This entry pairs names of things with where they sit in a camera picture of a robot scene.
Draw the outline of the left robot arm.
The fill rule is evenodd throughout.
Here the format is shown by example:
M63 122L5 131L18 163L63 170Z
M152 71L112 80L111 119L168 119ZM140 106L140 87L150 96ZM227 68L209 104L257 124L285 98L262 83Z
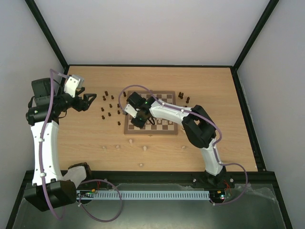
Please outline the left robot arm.
M59 94L52 97L49 78L31 83L34 96L28 104L26 120L34 140L35 171L24 197L41 212L74 203L78 186L92 178L92 171L86 162L70 166L62 175L58 159L60 114L69 108L78 112L87 111L97 96L86 94L82 84L82 77L70 75Z

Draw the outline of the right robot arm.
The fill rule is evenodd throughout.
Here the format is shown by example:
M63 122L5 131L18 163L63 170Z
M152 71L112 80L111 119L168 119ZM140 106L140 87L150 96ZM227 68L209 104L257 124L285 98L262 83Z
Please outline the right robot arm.
M144 127L147 121L154 124L154 119L165 119L181 125L189 142L201 151L205 163L206 182L213 187L218 187L224 182L226 169L222 165L216 146L217 128L201 106L181 107L155 96L146 99L133 92L127 98L124 111L132 116L132 124L138 128Z

